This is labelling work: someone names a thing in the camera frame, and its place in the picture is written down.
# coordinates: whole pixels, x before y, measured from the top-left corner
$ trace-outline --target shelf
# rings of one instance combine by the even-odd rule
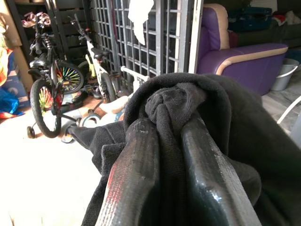
[[[16,2],[16,5],[22,6],[43,6],[45,5],[44,2]]]

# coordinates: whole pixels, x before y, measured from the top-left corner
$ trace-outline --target bicycle seat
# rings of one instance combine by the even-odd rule
[[[107,57],[110,52],[101,50],[99,48],[92,48],[91,51],[94,53],[94,59],[101,60],[102,57]]]
[[[35,59],[29,63],[30,68],[36,68],[36,67],[47,67],[50,63],[46,58],[46,54],[42,53],[38,59]]]

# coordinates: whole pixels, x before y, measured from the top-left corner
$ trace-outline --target white bucket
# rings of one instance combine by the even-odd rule
[[[293,59],[285,58],[279,76],[271,88],[274,91],[284,90],[291,79],[292,73],[298,68],[299,62]]]

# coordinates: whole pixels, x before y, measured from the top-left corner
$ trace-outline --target children's bicycle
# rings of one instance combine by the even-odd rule
[[[45,136],[54,138],[61,131],[62,117],[75,121],[63,113],[81,107],[82,102],[66,105],[62,105],[62,102],[64,94],[76,92],[82,87],[84,77],[75,65],[59,59],[49,35],[43,33],[50,21],[46,18],[43,13],[36,15],[36,39],[30,48],[31,54],[35,52],[39,57],[30,62],[28,73],[39,77],[33,83],[30,93],[36,124]],[[27,128],[27,135],[35,138],[33,126]]]
[[[88,54],[86,61],[79,65],[79,68],[88,67],[92,78],[97,78],[98,90],[102,96],[102,101],[106,103],[116,100],[116,89],[111,81],[109,73],[101,66],[104,59],[110,54],[109,51],[95,48],[92,40],[88,36],[88,29],[84,30],[79,23],[78,17],[74,14],[74,19],[70,17],[71,24],[80,33],[79,40],[86,40]]]

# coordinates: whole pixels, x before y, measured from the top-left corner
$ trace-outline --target white cloth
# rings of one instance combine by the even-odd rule
[[[143,23],[149,19],[149,12],[153,5],[153,0],[131,0],[130,2],[128,18],[134,23],[134,34],[142,45],[145,45]]]
[[[285,17],[288,25],[301,24],[301,19],[297,17],[293,11],[287,12]]]

